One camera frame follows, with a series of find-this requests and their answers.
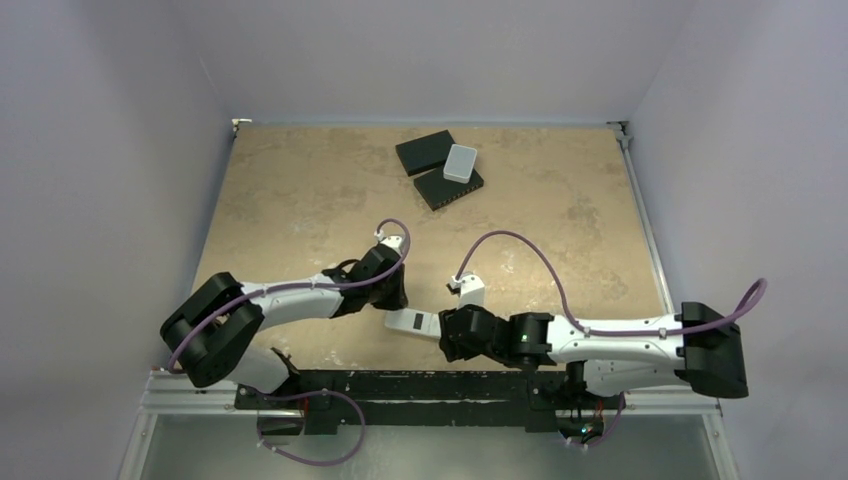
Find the white plastic container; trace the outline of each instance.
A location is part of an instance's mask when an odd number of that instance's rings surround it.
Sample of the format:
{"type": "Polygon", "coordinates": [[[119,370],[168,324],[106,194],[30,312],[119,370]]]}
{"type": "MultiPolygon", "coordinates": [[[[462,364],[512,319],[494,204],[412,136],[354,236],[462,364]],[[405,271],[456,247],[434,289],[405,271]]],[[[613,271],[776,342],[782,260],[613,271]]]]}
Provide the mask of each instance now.
{"type": "Polygon", "coordinates": [[[474,171],[474,162],[476,160],[476,148],[463,147],[457,144],[452,145],[443,170],[445,180],[468,183],[468,180],[471,179],[471,172],[474,171]]]}

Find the purple cable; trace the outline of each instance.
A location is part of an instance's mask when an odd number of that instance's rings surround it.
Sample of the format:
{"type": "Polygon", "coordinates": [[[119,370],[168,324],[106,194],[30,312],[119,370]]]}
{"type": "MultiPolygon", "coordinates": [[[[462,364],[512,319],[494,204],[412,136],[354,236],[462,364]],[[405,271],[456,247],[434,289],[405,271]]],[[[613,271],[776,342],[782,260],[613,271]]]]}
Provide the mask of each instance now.
{"type": "Polygon", "coordinates": [[[618,394],[618,411],[615,412],[615,418],[612,419],[610,423],[610,428],[605,428],[603,435],[600,438],[595,440],[594,442],[589,444],[589,447],[595,448],[598,445],[604,443],[609,438],[612,431],[615,430],[615,427],[618,426],[618,421],[621,420],[621,411],[624,410],[624,392],[618,394]]]}
{"type": "Polygon", "coordinates": [[[263,395],[263,397],[265,397],[266,400],[289,402],[289,401],[293,401],[293,400],[300,400],[300,399],[303,399],[303,398],[317,397],[319,395],[321,395],[321,396],[330,395],[332,397],[341,398],[345,402],[349,403],[353,407],[354,410],[356,410],[356,415],[359,417],[359,424],[362,426],[362,428],[359,431],[359,439],[356,440],[356,444],[353,446],[353,448],[350,449],[350,451],[348,451],[346,454],[342,455],[341,457],[333,459],[333,460],[310,460],[308,458],[303,458],[303,457],[300,457],[300,456],[295,455],[293,453],[286,452],[285,450],[281,450],[281,449],[277,448],[275,445],[271,445],[271,443],[268,442],[268,440],[265,440],[265,437],[262,436],[262,431],[259,429],[259,426],[257,426],[256,427],[256,435],[259,437],[259,441],[262,444],[262,446],[267,448],[268,450],[271,450],[274,453],[282,455],[282,456],[284,456],[284,457],[286,457],[290,460],[294,460],[295,462],[302,463],[304,465],[309,465],[310,467],[333,467],[335,465],[340,465],[340,464],[350,460],[354,455],[356,455],[357,452],[359,452],[359,449],[362,448],[362,444],[365,443],[365,429],[366,429],[366,427],[365,427],[365,414],[362,412],[362,408],[360,408],[360,406],[357,405],[356,402],[352,398],[348,397],[347,395],[345,395],[341,392],[335,392],[333,390],[320,390],[320,391],[314,391],[314,392],[299,393],[297,395],[289,395],[289,396],[285,396],[285,397],[273,397],[273,396],[269,396],[269,395],[263,395]]]}
{"type": "Polygon", "coordinates": [[[188,344],[192,340],[194,340],[194,338],[204,328],[206,328],[210,323],[215,321],[216,318],[220,317],[221,315],[226,315],[227,313],[230,312],[230,310],[232,310],[236,306],[238,306],[238,305],[240,305],[240,304],[242,304],[242,303],[244,303],[248,300],[251,300],[253,298],[256,298],[256,297],[259,297],[259,296],[262,296],[262,295],[266,295],[268,293],[276,293],[276,292],[280,292],[280,291],[283,291],[283,290],[291,290],[291,289],[295,289],[295,288],[332,288],[332,289],[338,289],[338,290],[346,290],[348,288],[366,287],[368,285],[371,285],[372,283],[379,282],[380,280],[383,280],[384,278],[388,278],[389,275],[395,273],[395,271],[398,268],[400,268],[401,265],[403,265],[403,262],[406,260],[406,256],[409,253],[409,248],[412,246],[412,239],[410,238],[409,229],[406,228],[406,225],[404,225],[403,222],[401,222],[400,220],[396,220],[394,218],[387,218],[387,219],[383,220],[382,222],[380,222],[380,224],[377,225],[377,231],[379,232],[383,228],[383,226],[386,225],[387,223],[393,223],[393,224],[399,226],[401,228],[401,230],[403,230],[403,234],[406,236],[406,248],[403,249],[403,251],[401,252],[400,259],[397,261],[397,263],[395,263],[394,265],[389,267],[388,270],[377,275],[374,278],[370,278],[368,280],[363,280],[361,282],[339,283],[339,284],[336,284],[336,283],[316,283],[314,285],[310,282],[282,283],[282,284],[273,285],[271,287],[268,287],[266,290],[255,290],[255,291],[250,292],[250,293],[245,293],[244,295],[242,295],[240,297],[236,297],[236,298],[230,300],[229,302],[227,302],[221,308],[210,313],[209,316],[207,316],[206,318],[201,320],[201,322],[198,323],[197,326],[194,327],[194,329],[192,329],[192,331],[189,332],[188,335],[185,336],[183,341],[180,342],[180,344],[177,346],[177,348],[174,349],[174,353],[171,354],[171,358],[168,359],[168,371],[171,372],[171,373],[182,373],[181,370],[176,368],[176,365],[177,365],[177,361],[179,360],[180,356],[183,354],[183,352],[185,352],[185,349],[188,347],[188,344]]]}
{"type": "MultiPolygon", "coordinates": [[[[459,266],[459,270],[456,272],[456,277],[459,278],[462,273],[465,271],[465,267],[468,265],[468,261],[471,260],[471,256],[474,255],[474,251],[477,250],[477,247],[483,243],[489,237],[493,237],[495,235],[506,235],[509,237],[517,238],[522,241],[525,245],[530,247],[536,255],[542,260],[542,263],[547,267],[548,272],[550,272],[551,277],[553,277],[554,283],[556,284],[557,290],[559,291],[560,299],[562,300],[562,310],[565,313],[565,318],[568,319],[568,323],[571,324],[577,331],[583,334],[591,334],[597,335],[599,337],[642,337],[645,335],[649,335],[652,333],[651,330],[622,330],[622,331],[610,331],[610,330],[587,330],[580,322],[577,321],[577,318],[574,317],[574,314],[571,313],[571,310],[568,308],[568,300],[565,297],[565,289],[562,286],[562,281],[557,275],[556,270],[554,269],[551,262],[548,260],[548,257],[539,250],[533,242],[528,240],[521,234],[510,232],[509,230],[495,230],[489,232],[482,237],[478,238],[474,245],[471,246],[471,249],[468,250],[468,253],[465,254],[465,258],[462,260],[462,264],[459,266]]],[[[757,306],[760,302],[760,299],[763,298],[763,294],[766,292],[766,287],[768,286],[768,282],[765,278],[760,278],[745,292],[745,295],[742,297],[742,300],[737,305],[736,310],[733,311],[730,315],[723,317],[719,320],[715,320],[710,323],[705,323],[703,325],[697,325],[694,327],[686,327],[686,328],[677,328],[673,330],[668,330],[665,332],[666,335],[688,335],[692,333],[701,333],[706,332],[708,330],[713,330],[716,328],[721,328],[725,325],[735,322],[739,320],[740,317],[750,312],[752,308],[757,306]]],[[[662,336],[659,330],[656,331],[658,336],[662,336]]]]}

